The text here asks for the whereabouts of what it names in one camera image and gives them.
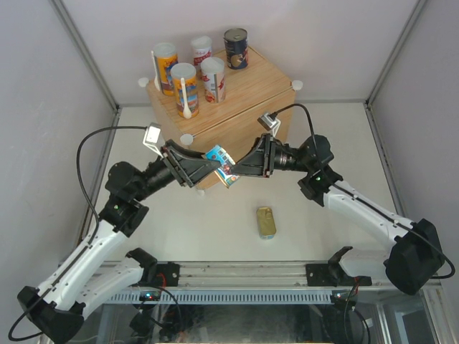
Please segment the teal rectangular tin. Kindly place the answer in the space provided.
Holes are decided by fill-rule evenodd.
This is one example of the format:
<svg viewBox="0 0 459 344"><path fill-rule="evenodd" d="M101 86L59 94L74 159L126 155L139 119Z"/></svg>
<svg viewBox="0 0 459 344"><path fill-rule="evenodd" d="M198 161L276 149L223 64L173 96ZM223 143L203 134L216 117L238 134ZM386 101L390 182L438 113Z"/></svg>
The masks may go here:
<svg viewBox="0 0 459 344"><path fill-rule="evenodd" d="M215 173L227 188L237 182L239 176L232 173L235 161L222 146L215 145L205 154L205 157L220 162L220 167L215 170Z"/></svg>

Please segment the blue rectangular spam tin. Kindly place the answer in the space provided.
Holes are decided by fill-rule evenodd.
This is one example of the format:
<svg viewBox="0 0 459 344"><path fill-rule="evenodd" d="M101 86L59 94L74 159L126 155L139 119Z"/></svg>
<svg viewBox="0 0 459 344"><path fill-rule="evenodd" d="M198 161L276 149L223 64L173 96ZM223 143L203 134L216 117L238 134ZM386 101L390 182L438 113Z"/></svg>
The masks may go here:
<svg viewBox="0 0 459 344"><path fill-rule="evenodd" d="M259 235L262 239L272 239L276 232L273 210L270 207L260 207L256 211Z"/></svg>

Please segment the orange can with white spoon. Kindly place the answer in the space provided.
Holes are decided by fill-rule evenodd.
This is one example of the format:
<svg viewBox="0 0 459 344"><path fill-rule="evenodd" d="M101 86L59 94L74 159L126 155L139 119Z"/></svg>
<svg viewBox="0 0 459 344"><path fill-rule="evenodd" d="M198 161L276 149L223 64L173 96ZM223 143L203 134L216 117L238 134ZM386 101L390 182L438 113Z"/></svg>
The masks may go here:
<svg viewBox="0 0 459 344"><path fill-rule="evenodd" d="M176 107L181 117L191 119L199 113L197 71L192 64L178 63L171 68Z"/></svg>

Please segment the orange tall can with spoon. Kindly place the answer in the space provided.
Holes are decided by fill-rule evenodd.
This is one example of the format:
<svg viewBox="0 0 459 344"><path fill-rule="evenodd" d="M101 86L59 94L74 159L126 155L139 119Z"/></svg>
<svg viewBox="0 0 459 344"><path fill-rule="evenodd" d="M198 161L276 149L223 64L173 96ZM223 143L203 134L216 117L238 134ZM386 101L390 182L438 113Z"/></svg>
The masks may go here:
<svg viewBox="0 0 459 344"><path fill-rule="evenodd" d="M151 50L151 58L156 73L153 80L156 89L166 96L173 96L171 68L178 63L176 47L169 42L158 43Z"/></svg>

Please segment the white red tall can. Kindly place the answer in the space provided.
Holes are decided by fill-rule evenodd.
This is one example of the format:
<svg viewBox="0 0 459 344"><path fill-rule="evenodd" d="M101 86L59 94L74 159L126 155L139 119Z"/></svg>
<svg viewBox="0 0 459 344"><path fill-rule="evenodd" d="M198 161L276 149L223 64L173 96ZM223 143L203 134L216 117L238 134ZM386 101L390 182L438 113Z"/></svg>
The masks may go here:
<svg viewBox="0 0 459 344"><path fill-rule="evenodd" d="M212 56L212 39L208 36L200 36L191 40L193 65L200 71L201 63Z"/></svg>

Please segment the silver round tin can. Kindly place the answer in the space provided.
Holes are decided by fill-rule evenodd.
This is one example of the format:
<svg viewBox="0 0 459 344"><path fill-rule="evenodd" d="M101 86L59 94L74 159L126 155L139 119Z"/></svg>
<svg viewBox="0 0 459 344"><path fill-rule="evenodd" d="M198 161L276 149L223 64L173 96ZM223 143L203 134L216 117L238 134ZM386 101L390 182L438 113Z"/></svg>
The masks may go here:
<svg viewBox="0 0 459 344"><path fill-rule="evenodd" d="M247 31L243 28L228 29L224 33L227 65L230 69L241 70L248 65Z"/></svg>

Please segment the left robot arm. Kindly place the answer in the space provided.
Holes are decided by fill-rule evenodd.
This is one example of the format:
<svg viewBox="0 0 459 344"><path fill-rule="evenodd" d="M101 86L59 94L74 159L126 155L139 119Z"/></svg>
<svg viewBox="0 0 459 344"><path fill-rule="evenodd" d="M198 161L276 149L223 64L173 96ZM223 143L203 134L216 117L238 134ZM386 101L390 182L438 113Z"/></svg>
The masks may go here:
<svg viewBox="0 0 459 344"><path fill-rule="evenodd" d="M156 281L157 260L142 248L129 251L108 273L93 277L140 226L148 213L141 202L174 181L194 187L221 166L172 140L161 153L144 171L125 161L115 164L105 185L109 198L88 235L50 277L17 295L25 316L54 343L69 342L89 315L117 292Z"/></svg>

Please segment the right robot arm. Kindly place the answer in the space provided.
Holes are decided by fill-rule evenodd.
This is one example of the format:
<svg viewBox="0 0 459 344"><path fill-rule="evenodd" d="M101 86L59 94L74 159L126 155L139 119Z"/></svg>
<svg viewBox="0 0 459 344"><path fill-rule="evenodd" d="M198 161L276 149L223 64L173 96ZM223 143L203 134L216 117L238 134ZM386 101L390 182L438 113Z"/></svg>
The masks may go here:
<svg viewBox="0 0 459 344"><path fill-rule="evenodd" d="M298 185L307 199L352 220L381 244L379 250L344 247L335 253L328 261L334 284L344 286L355 277L386 277L401 292L415 295L428 281L438 280L438 271L448 259L435 225L374 203L329 166L332 159L331 145L322 135L312 135L299 148L292 148L264 134L231 172L265 178L275 170L304 172Z"/></svg>

